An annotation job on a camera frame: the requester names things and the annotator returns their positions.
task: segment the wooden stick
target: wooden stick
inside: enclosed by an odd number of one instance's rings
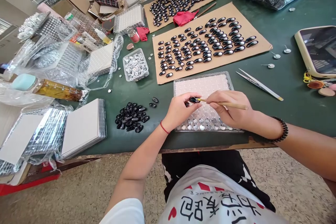
[[[201,102],[205,102],[206,100],[203,99],[197,99]],[[237,104],[237,103],[226,103],[226,102],[216,102],[218,105],[222,105],[222,106],[226,106],[226,107],[233,107],[236,109],[243,109],[243,110],[247,110],[248,107],[244,104]]]
[[[217,2],[214,2],[209,8],[207,8],[205,11],[201,12],[201,14],[197,15],[194,20],[200,16],[202,16],[205,12],[207,12],[210,8],[214,7]]]

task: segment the teal bottle cap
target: teal bottle cap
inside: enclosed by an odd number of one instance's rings
[[[21,74],[12,83],[12,88],[27,91],[35,83],[36,77],[27,73]]]

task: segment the phone screen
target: phone screen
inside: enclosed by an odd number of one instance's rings
[[[321,27],[300,31],[314,67],[318,73],[336,73],[336,27]]]

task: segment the floor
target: floor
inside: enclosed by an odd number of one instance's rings
[[[290,223],[336,223],[336,199],[324,181],[279,148],[241,150],[257,186]],[[65,171],[56,181],[0,197],[0,223],[98,224],[128,156],[104,158]],[[161,155],[146,183],[146,223],[164,206]]]

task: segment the green table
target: green table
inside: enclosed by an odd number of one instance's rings
[[[307,88],[302,82],[306,68],[293,35],[302,28],[336,25],[336,0],[296,0],[277,12],[248,0],[216,1],[217,5],[210,11],[233,1],[234,5],[251,24],[273,44],[273,52],[280,54],[281,58],[274,60],[270,52],[264,53],[199,75],[228,71],[234,89],[244,92],[255,110],[260,110],[271,116],[278,116],[288,123],[335,137],[336,128],[332,122],[336,115],[335,98],[320,96],[317,91]],[[291,7],[295,7],[296,11],[288,12]],[[158,35],[174,27],[174,24],[170,24],[153,34]],[[83,151],[78,157],[79,159],[133,152],[164,118],[173,97],[173,82],[164,85],[157,85],[156,83],[154,57],[148,60],[150,54],[153,53],[153,34],[148,34],[148,41],[139,42],[135,44],[134,48],[134,50],[142,48],[146,55],[149,66],[148,77],[139,82],[127,82],[125,80],[122,58],[129,53],[126,46],[131,41],[128,37],[124,37],[124,48],[118,59],[118,66],[121,67],[121,70],[114,73],[108,88],[90,93],[89,101],[96,98],[105,100],[108,137]],[[283,53],[284,45],[292,50],[290,54]],[[275,68],[268,69],[266,66],[260,66],[269,63],[274,63]],[[283,97],[284,101],[276,100],[240,77],[235,73],[238,68],[243,69],[271,88]],[[98,84],[101,83],[94,83],[91,86],[98,86]],[[150,120],[144,124],[141,133],[116,129],[114,120],[121,108],[125,107],[128,102],[135,102],[148,107],[153,96],[157,97],[160,102],[156,109],[148,110],[147,114],[150,116]],[[172,132],[161,151],[183,152],[269,146],[272,145],[264,143],[257,136],[252,138],[249,132],[243,134]]]

